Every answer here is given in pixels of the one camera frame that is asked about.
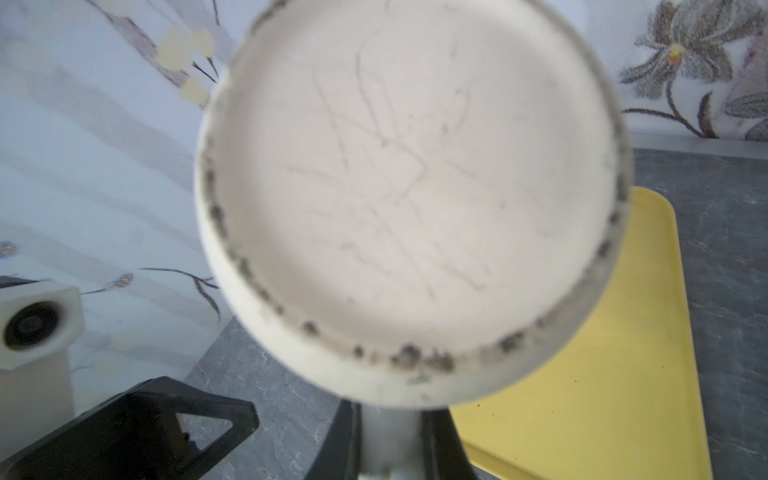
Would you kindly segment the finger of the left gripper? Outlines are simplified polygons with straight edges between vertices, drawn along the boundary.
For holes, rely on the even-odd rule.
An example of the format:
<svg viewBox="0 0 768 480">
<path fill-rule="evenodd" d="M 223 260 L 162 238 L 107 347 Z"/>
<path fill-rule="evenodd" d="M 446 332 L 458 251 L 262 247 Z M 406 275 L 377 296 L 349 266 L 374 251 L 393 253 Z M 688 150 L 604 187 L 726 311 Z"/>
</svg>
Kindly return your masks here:
<svg viewBox="0 0 768 480">
<path fill-rule="evenodd" d="M 179 415 L 230 422 L 204 448 Z M 4 460 L 4 479 L 200 479 L 258 430 L 255 405 L 158 377 L 102 402 Z"/>
</svg>

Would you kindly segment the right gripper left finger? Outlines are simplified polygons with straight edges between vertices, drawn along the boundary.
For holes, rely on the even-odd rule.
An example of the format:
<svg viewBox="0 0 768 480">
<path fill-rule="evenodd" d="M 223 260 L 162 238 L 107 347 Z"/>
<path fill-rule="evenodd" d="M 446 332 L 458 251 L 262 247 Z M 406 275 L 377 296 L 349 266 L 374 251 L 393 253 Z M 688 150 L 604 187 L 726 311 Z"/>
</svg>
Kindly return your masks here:
<svg viewBox="0 0 768 480">
<path fill-rule="evenodd" d="M 305 480 L 357 480 L 361 461 L 361 405 L 342 400 Z"/>
</svg>

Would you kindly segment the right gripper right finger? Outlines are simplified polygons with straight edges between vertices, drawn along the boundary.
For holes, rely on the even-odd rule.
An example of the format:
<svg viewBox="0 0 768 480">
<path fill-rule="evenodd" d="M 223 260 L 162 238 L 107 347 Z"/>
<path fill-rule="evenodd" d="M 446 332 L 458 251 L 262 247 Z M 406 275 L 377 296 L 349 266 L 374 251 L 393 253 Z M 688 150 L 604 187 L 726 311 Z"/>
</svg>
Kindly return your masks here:
<svg viewBox="0 0 768 480">
<path fill-rule="evenodd" d="M 425 479 L 476 480 L 450 411 L 423 411 L 421 422 Z"/>
</svg>

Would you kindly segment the yellow tray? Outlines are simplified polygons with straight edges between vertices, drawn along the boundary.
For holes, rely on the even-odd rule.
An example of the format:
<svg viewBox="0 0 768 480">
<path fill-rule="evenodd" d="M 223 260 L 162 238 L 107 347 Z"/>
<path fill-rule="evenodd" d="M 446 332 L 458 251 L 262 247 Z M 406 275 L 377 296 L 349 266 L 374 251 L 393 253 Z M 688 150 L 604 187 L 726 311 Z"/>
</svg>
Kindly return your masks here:
<svg viewBox="0 0 768 480">
<path fill-rule="evenodd" d="M 452 415 L 471 462 L 501 479 L 710 478 L 671 203 L 636 188 L 617 268 L 577 335 Z"/>
</svg>

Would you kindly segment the beige mug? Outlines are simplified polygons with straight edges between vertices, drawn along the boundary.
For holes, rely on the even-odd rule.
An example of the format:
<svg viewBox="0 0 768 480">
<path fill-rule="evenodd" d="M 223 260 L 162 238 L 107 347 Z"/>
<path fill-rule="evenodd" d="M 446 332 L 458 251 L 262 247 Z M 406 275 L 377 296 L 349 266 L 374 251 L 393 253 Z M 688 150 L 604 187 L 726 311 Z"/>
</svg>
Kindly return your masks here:
<svg viewBox="0 0 768 480">
<path fill-rule="evenodd" d="M 611 80 L 542 1 L 274 1 L 212 93 L 195 203 L 244 329 L 361 405 L 358 479 L 425 479 L 423 411 L 588 318 L 633 174 Z"/>
</svg>

